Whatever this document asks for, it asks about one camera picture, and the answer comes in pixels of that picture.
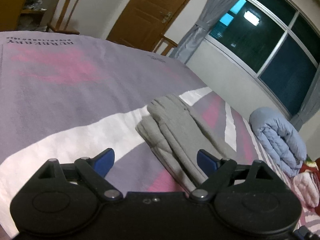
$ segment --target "curtain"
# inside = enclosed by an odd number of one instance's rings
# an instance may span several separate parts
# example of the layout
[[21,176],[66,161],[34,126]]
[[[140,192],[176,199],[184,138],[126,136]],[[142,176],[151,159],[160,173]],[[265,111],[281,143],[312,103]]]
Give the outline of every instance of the curtain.
[[196,24],[179,42],[169,57],[186,63],[212,27],[225,15],[238,0],[207,0]]
[[301,105],[299,112],[290,120],[299,131],[304,123],[309,121],[320,109],[320,65],[311,83],[308,93]]

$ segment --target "rolled blanket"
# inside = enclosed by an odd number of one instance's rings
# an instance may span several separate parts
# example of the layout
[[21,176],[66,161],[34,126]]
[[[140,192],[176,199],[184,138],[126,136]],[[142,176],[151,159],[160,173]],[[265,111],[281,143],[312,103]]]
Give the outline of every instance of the rolled blanket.
[[148,111],[150,116],[143,117],[136,130],[187,192],[208,178],[197,165],[200,149],[219,159],[236,156],[236,152],[179,97],[156,98],[148,105]]
[[307,158],[307,148],[292,124],[281,113],[269,107],[254,110],[249,123],[273,161],[289,177],[296,176]]

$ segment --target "bed sheet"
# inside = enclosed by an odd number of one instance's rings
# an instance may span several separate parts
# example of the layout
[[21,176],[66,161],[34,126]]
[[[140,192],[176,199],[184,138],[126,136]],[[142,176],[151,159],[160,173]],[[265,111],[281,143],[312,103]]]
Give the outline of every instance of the bed sheet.
[[[184,64],[85,36],[0,33],[0,224],[10,236],[11,199],[49,158],[71,163],[115,150],[106,179],[127,191],[181,191],[135,126],[156,97],[176,94],[193,105],[237,151],[236,161],[265,161],[291,188],[250,126]],[[304,206],[299,225],[319,230]]]

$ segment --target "window frame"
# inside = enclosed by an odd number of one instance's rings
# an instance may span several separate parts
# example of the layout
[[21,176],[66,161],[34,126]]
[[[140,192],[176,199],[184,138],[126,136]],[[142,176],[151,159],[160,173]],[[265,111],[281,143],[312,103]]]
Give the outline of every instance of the window frame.
[[247,72],[254,80],[254,82],[259,85],[262,90],[265,92],[265,94],[281,109],[281,111],[285,114],[287,118],[291,118],[292,115],[289,113],[288,109],[282,104],[282,102],[279,100],[279,98],[273,93],[273,91],[260,79],[260,76],[265,71],[265,69],[268,67],[270,62],[273,60],[281,46],[283,45],[284,41],[286,40],[287,36],[290,35],[295,42],[302,48],[302,50],[305,52],[305,54],[308,56],[308,58],[311,60],[311,62],[314,64],[315,68],[317,69],[320,64],[315,60],[313,55],[310,53],[310,51],[307,49],[307,47],[300,41],[300,39],[293,33],[291,30],[294,23],[296,22],[299,15],[303,16],[306,21],[310,24],[310,26],[313,28],[313,30],[320,35],[319,30],[312,24],[310,19],[306,17],[306,15],[291,1],[286,0],[290,5],[292,5],[297,11],[293,16],[293,19],[291,20],[290,24],[287,26],[278,16],[276,16],[271,10],[269,10],[267,7],[265,7],[262,3],[260,3],[257,0],[246,0],[247,2],[253,4],[258,9],[263,11],[267,16],[269,16],[275,23],[277,23],[283,30],[284,34],[278,41],[277,45],[265,61],[265,63],[262,65],[260,70],[255,73],[254,70],[252,70],[242,59],[240,59],[236,54],[234,54],[231,50],[229,50],[227,47],[225,47],[222,43],[217,41],[215,38],[211,37],[209,33],[206,35],[205,39],[210,42],[213,46],[215,46],[218,50],[220,50],[225,56],[230,58],[232,61],[236,63],[236,65],[243,69],[245,72]]

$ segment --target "door panel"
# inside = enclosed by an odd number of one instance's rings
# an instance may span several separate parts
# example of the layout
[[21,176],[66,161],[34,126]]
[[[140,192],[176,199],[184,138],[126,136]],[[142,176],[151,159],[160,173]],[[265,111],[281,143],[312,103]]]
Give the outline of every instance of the door panel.
[[188,0],[130,0],[108,40],[151,51]]

